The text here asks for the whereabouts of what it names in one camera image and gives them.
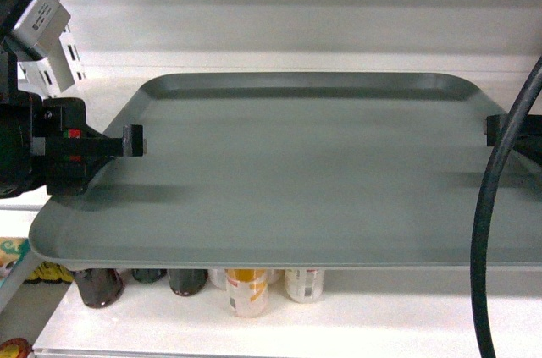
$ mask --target white shelf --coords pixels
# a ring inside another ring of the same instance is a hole
[[[128,273],[121,298],[83,306],[70,287],[36,341],[37,357],[142,356],[477,356],[467,269],[328,271],[323,299],[299,305],[281,280],[259,318],[230,312],[207,284],[189,298],[166,279],[138,284]],[[539,356],[542,273],[489,272],[489,311],[499,356]]]

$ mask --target gray tray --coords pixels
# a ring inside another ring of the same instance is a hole
[[[73,269],[466,265],[493,113],[443,74],[160,77],[106,131],[143,124],[147,155],[53,197],[30,244]],[[539,176],[512,156],[494,264],[542,262]]]

